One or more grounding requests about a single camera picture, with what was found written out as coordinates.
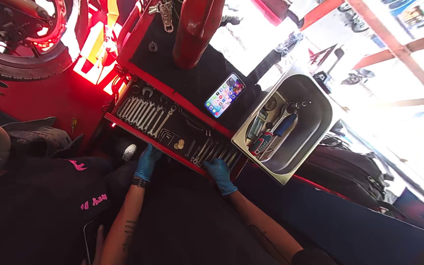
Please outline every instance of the black bag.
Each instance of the black bag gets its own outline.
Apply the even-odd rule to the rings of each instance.
[[[380,211],[385,197],[384,175],[370,158],[339,148],[319,145],[304,161],[298,176]]]

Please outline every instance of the black watch strap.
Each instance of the black watch strap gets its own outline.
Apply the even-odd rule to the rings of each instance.
[[[149,181],[146,181],[145,179],[141,179],[141,178],[133,178],[131,182],[131,185],[135,185],[135,186],[143,187],[143,188],[148,187],[149,184],[150,184]]]

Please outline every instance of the smartphone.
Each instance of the smartphone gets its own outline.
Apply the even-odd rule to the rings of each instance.
[[[235,74],[230,74],[227,79],[212,93],[209,99],[204,103],[204,107],[209,110],[215,118],[220,117],[222,113],[243,93],[245,89],[244,82]]]

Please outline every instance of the red drawer edge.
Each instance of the red drawer edge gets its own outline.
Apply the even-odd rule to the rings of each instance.
[[[201,174],[202,176],[204,176],[204,177],[212,180],[209,177],[209,175],[206,174],[205,170],[203,170],[202,168],[194,165],[191,161],[187,160],[183,156],[180,156],[180,155],[176,154],[175,152],[173,152],[173,151],[169,150],[168,148],[162,146],[160,143],[156,142],[155,140],[151,139],[150,137],[142,134],[141,132],[139,132],[135,128],[132,128],[131,126],[127,125],[125,122],[123,122],[122,120],[119,120],[114,115],[112,115],[110,113],[106,113],[106,115],[104,117],[106,119],[110,120],[111,122],[117,124],[117,126],[120,126],[124,130],[127,130],[128,132],[132,133],[133,135],[137,136],[138,138],[144,140],[145,142],[151,143],[154,147],[158,148],[163,153],[165,153],[168,156],[174,158],[175,160],[178,160],[181,164],[184,164],[185,166],[190,167],[191,169],[193,169],[197,173]]]

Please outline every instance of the gloved hand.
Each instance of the gloved hand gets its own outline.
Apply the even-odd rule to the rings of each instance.
[[[143,153],[140,155],[137,170],[133,176],[150,181],[153,168],[155,167],[155,162],[160,159],[162,154],[162,151],[156,149],[152,146],[151,143],[149,143]]]
[[[223,196],[229,195],[238,190],[230,181],[230,169],[227,163],[221,159],[212,159],[209,162],[204,161],[204,166],[209,175],[215,180],[219,186],[219,190]]]

